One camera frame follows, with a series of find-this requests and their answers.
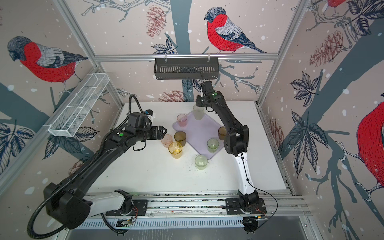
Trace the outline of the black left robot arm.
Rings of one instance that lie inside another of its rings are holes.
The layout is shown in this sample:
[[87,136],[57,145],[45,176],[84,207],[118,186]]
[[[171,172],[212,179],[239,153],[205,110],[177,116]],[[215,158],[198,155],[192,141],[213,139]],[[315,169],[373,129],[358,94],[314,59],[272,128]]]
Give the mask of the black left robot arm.
[[88,196],[87,192],[102,173],[120,156],[138,142],[161,140],[168,130],[153,126],[146,113],[130,113],[123,123],[111,130],[103,139],[93,158],[58,185],[44,189],[47,214],[68,229],[75,229],[87,218],[109,211],[132,210],[132,196],[115,190],[109,194]]

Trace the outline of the yellow amber glass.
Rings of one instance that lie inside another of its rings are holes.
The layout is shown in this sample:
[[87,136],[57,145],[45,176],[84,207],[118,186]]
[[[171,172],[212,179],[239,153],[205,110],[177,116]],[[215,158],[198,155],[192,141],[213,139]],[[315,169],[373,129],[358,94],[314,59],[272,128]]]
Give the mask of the yellow amber glass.
[[183,146],[180,142],[173,142],[169,145],[168,150],[174,159],[179,159],[182,156]]

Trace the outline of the rose pink glass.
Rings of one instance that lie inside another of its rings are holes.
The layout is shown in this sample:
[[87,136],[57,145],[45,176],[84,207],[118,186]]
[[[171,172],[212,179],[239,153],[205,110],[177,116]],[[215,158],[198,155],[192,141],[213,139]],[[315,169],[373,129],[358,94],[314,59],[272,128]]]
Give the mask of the rose pink glass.
[[177,116],[177,121],[180,127],[185,127],[188,123],[188,116],[185,114],[179,114]]

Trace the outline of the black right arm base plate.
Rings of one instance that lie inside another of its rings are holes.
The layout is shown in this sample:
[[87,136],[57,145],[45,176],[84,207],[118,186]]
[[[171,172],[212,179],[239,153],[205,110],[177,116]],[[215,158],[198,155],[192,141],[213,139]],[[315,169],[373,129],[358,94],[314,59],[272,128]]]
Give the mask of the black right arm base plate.
[[222,206],[227,211],[228,215],[266,215],[267,209],[264,199],[259,199],[254,204],[240,203],[240,199],[225,199],[225,204]]

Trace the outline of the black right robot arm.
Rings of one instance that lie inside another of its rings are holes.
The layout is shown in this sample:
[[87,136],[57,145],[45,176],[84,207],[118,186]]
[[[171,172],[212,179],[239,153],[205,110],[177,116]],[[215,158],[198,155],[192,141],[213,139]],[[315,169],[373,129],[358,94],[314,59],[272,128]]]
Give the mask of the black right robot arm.
[[259,194],[253,186],[248,166],[249,128],[242,125],[231,112],[221,92],[216,92],[211,81],[201,83],[202,95],[197,96],[198,107],[211,108],[221,119],[225,129],[224,148],[234,156],[240,173],[239,203],[245,213],[250,213],[260,202]]

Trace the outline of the pale green small glass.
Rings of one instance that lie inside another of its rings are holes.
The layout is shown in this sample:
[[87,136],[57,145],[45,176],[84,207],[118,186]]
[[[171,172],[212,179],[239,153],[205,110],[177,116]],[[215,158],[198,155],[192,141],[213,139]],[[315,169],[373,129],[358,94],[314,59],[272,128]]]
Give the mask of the pale green small glass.
[[208,164],[208,159],[204,156],[204,155],[198,155],[196,158],[195,158],[195,166],[199,169],[199,170],[203,170],[206,168]]

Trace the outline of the dark brown glass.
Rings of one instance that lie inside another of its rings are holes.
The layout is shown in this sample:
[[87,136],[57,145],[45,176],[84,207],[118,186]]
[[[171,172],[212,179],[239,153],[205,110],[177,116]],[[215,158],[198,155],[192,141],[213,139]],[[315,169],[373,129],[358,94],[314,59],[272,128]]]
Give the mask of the dark brown glass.
[[183,131],[178,131],[174,134],[174,139],[184,147],[187,142],[187,134]]

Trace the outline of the brown textured glass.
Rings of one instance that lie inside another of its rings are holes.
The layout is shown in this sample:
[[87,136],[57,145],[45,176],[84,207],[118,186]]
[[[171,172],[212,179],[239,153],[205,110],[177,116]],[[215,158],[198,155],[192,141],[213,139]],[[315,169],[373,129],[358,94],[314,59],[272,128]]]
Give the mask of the brown textured glass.
[[218,129],[218,137],[220,140],[224,141],[227,135],[227,130],[225,127],[220,127]]

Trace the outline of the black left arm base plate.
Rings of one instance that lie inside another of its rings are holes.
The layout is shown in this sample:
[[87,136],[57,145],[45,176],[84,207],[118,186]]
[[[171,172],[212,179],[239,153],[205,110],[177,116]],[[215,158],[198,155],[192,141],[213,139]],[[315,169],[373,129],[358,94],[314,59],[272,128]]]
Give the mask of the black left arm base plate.
[[105,215],[108,217],[145,216],[147,206],[148,200],[129,200],[125,201],[120,209],[108,211]]

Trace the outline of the bright green glass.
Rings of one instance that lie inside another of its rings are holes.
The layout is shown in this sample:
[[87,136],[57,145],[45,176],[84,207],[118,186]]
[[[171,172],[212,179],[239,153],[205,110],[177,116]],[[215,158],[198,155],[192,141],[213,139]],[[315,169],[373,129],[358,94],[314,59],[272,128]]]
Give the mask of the bright green glass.
[[220,143],[217,139],[211,138],[207,141],[207,148],[210,153],[215,153],[220,146]]

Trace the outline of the pale green tall glass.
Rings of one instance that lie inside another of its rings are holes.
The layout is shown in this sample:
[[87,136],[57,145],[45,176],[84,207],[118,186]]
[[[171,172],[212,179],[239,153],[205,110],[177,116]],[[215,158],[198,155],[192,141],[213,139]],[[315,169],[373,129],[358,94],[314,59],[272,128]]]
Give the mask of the pale green tall glass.
[[204,107],[199,107],[197,105],[193,106],[193,114],[196,120],[201,120],[204,117]]

